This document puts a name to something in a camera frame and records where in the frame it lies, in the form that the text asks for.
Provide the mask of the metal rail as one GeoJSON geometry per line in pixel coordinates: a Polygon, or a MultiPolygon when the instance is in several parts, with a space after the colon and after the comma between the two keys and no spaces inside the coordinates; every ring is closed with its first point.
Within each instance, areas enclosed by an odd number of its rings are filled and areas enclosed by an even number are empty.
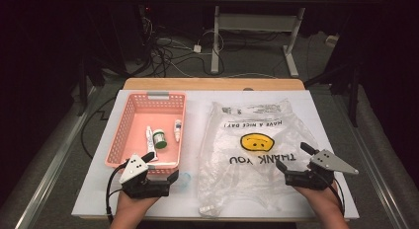
{"type": "Polygon", "coordinates": [[[333,96],[332,104],[342,131],[332,127],[331,145],[339,157],[360,171],[357,176],[346,176],[360,216],[356,222],[362,229],[410,229],[360,130],[349,120],[344,99],[333,96]]]}
{"type": "Polygon", "coordinates": [[[97,101],[101,91],[101,88],[96,87],[92,87],[90,89],[87,96],[87,107],[81,111],[68,128],[69,132],[57,148],[57,151],[46,169],[39,186],[35,190],[31,200],[27,204],[26,209],[18,220],[15,229],[31,229],[35,224],[68,158],[74,139],[85,123],[89,111],[91,111],[92,106],[97,101]]]}

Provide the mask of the white ointment tube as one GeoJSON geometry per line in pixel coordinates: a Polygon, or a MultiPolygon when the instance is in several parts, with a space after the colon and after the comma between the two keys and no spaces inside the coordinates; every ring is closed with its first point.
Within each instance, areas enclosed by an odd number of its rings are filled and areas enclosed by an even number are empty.
{"type": "Polygon", "coordinates": [[[150,126],[146,127],[145,134],[146,134],[146,143],[147,143],[147,153],[153,153],[154,157],[151,161],[157,161],[158,158],[157,158],[157,154],[154,148],[152,129],[150,126]]]}

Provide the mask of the white desk frame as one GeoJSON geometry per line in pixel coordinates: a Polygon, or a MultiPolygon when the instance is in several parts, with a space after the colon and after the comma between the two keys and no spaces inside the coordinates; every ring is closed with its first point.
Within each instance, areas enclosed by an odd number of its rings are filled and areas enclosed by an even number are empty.
{"type": "Polygon", "coordinates": [[[282,47],[282,52],[293,78],[299,76],[293,60],[293,46],[303,20],[305,6],[299,6],[294,15],[256,15],[254,12],[243,13],[225,13],[220,12],[218,5],[214,6],[213,18],[213,42],[211,49],[211,67],[212,74],[219,74],[221,67],[220,52],[224,46],[224,39],[220,30],[225,31],[253,31],[253,32],[290,32],[291,38],[287,45],[282,47]]]}

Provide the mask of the pink plastic basket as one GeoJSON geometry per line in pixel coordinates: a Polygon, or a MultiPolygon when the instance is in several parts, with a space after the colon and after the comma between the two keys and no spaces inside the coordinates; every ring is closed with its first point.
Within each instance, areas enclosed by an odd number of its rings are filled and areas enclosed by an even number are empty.
{"type": "Polygon", "coordinates": [[[115,168],[132,154],[143,156],[147,153],[145,130],[165,132],[167,146],[156,149],[157,161],[148,163],[149,173],[170,175],[178,169],[181,155],[183,123],[186,113],[186,94],[176,92],[123,92],[117,96],[111,120],[116,120],[113,140],[108,150],[105,164],[115,168]],[[181,138],[176,142],[174,122],[182,121],[181,138]]]}

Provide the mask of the small green-lidded jar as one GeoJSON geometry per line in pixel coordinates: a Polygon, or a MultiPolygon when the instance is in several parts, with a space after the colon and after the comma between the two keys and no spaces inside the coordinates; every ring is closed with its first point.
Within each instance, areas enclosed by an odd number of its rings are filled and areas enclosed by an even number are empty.
{"type": "Polygon", "coordinates": [[[155,129],[153,131],[153,141],[156,149],[163,149],[167,146],[165,132],[162,129],[155,129]]]}

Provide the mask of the person's left hand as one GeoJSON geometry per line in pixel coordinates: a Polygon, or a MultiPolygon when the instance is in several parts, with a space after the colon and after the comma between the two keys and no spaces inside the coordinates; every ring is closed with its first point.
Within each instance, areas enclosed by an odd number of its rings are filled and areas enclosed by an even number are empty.
{"type": "Polygon", "coordinates": [[[141,220],[147,210],[158,200],[158,197],[135,199],[125,192],[119,193],[115,218],[141,220]]]}

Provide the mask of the white board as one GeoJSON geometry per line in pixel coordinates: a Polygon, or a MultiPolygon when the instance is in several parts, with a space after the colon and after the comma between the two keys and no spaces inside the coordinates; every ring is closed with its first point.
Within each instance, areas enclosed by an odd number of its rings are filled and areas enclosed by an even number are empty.
{"type": "MultiPolygon", "coordinates": [[[[170,195],[159,199],[148,210],[146,214],[148,220],[203,220],[199,214],[197,197],[198,159],[212,101],[228,104],[287,99],[291,102],[296,115],[313,134],[318,146],[331,148],[314,101],[307,91],[188,91],[186,96],[180,171],[190,176],[191,180],[184,185],[175,183],[170,195]]],[[[105,192],[113,169],[105,165],[105,158],[118,124],[116,120],[111,120],[111,116],[112,113],[72,210],[74,216],[83,219],[106,217],[105,192]]],[[[250,199],[235,200],[225,207],[217,219],[219,221],[310,221],[313,218],[314,213],[305,198],[293,191],[289,195],[280,195],[276,208],[266,209],[250,199]]]]}

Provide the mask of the black stand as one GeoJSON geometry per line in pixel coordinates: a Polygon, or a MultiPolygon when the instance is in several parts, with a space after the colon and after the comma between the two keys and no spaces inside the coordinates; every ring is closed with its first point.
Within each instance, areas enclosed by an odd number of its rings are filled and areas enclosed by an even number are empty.
{"type": "Polygon", "coordinates": [[[105,79],[102,74],[100,61],[95,56],[84,55],[81,57],[78,64],[78,74],[80,100],[78,115],[82,116],[88,105],[87,80],[90,80],[94,87],[103,87],[105,85],[105,79]]]}
{"type": "Polygon", "coordinates": [[[357,127],[357,104],[360,81],[360,65],[357,62],[340,64],[329,71],[325,71],[303,83],[305,88],[314,84],[328,84],[332,95],[348,96],[348,118],[357,127]]]}

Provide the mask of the person's right hand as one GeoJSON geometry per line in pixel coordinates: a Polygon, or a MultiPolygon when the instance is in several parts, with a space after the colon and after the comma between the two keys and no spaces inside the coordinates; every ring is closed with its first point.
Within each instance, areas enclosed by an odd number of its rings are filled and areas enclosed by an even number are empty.
{"type": "Polygon", "coordinates": [[[294,187],[294,189],[306,198],[310,207],[318,217],[342,215],[340,200],[331,189],[323,191],[301,187],[294,187]]]}

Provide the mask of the clear plastic bag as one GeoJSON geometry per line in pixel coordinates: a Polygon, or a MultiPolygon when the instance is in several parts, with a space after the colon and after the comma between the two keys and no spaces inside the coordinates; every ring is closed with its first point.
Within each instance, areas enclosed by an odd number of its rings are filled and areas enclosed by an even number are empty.
{"type": "Polygon", "coordinates": [[[218,217],[236,199],[254,200],[269,208],[293,188],[277,169],[306,169],[309,157],[302,142],[314,136],[287,100],[228,105],[214,102],[203,139],[199,164],[199,213],[218,217]]]}

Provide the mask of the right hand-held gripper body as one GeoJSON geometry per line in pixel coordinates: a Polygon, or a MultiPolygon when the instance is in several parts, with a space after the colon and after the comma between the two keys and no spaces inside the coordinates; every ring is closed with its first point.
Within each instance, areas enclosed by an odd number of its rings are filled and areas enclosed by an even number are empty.
{"type": "Polygon", "coordinates": [[[333,184],[335,172],[358,175],[359,170],[336,156],[324,150],[305,150],[310,155],[309,169],[303,172],[285,169],[287,186],[323,191],[333,184]]]}

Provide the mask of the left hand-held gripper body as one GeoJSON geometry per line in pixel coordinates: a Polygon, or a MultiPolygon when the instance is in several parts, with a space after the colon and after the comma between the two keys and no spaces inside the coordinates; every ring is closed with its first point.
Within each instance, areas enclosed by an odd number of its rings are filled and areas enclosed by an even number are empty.
{"type": "Polygon", "coordinates": [[[148,165],[137,154],[128,160],[120,184],[123,192],[130,198],[152,198],[168,196],[170,183],[168,181],[151,181],[147,178],[148,165]]]}

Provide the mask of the wooden table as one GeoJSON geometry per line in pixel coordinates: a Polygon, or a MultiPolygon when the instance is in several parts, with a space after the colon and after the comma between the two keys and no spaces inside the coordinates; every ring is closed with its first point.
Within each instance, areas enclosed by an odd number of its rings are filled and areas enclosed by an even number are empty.
{"type": "Polygon", "coordinates": [[[129,78],[124,90],[302,91],[298,79],[262,78],[129,78]]]}

